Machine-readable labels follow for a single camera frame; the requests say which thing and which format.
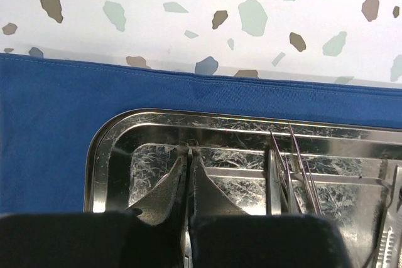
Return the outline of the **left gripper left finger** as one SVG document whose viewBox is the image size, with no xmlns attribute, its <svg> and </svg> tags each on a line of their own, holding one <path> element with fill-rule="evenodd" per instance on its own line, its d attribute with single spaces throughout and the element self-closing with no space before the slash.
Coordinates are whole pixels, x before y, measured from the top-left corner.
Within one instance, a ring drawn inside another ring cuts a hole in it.
<svg viewBox="0 0 402 268">
<path fill-rule="evenodd" d="M 187 164 L 123 211 L 1 216 L 1 267 L 183 267 Z"/>
</svg>

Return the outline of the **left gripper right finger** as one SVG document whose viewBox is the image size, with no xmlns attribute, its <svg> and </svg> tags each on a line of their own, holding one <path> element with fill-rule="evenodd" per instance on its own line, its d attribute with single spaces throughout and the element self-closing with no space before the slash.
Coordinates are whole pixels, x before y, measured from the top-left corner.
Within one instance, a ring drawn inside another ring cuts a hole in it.
<svg viewBox="0 0 402 268">
<path fill-rule="evenodd" d="M 250 215 L 191 163 L 194 267 L 351 267 L 337 226 L 321 215 Z"/>
</svg>

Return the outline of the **steel instrument tray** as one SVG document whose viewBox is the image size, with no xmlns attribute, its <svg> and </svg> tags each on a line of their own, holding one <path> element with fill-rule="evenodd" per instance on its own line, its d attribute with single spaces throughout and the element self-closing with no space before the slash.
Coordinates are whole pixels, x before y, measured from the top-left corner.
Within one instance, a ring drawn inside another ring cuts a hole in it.
<svg viewBox="0 0 402 268">
<path fill-rule="evenodd" d="M 264 215 L 285 202 L 270 146 L 291 153 L 291 125 L 309 163 L 323 214 L 339 227 L 354 267 L 368 267 L 394 168 L 401 166 L 401 131 L 375 127 L 260 119 L 178 110 L 132 110 L 113 117 L 94 136 L 87 155 L 84 209 L 127 208 L 170 171 L 180 151 L 196 150 L 205 172 L 236 206 Z M 292 176 L 302 213 L 304 187 Z"/>
</svg>

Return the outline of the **blue cloth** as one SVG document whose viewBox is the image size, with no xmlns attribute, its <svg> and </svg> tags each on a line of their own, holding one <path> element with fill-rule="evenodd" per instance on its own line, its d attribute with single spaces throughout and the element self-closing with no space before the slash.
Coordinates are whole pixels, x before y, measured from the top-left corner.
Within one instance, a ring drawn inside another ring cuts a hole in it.
<svg viewBox="0 0 402 268">
<path fill-rule="evenodd" d="M 1 212 L 80 212 L 91 139 L 133 109 L 401 127 L 401 90 L 1 55 Z"/>
</svg>

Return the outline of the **large steel scissors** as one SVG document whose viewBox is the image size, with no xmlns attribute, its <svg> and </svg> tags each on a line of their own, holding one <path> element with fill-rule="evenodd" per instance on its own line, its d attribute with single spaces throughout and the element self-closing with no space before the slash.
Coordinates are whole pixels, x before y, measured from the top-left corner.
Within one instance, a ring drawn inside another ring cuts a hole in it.
<svg viewBox="0 0 402 268">
<path fill-rule="evenodd" d="M 192 245 L 190 240 L 191 219 L 194 215 L 194 188 L 193 188 L 193 151 L 192 148 L 188 150 L 187 154 L 187 176 L 188 176 L 188 190 L 187 190 L 187 214 L 186 214 L 186 232 L 185 232 L 185 247 L 184 247 L 184 267 L 192 268 Z"/>
</svg>

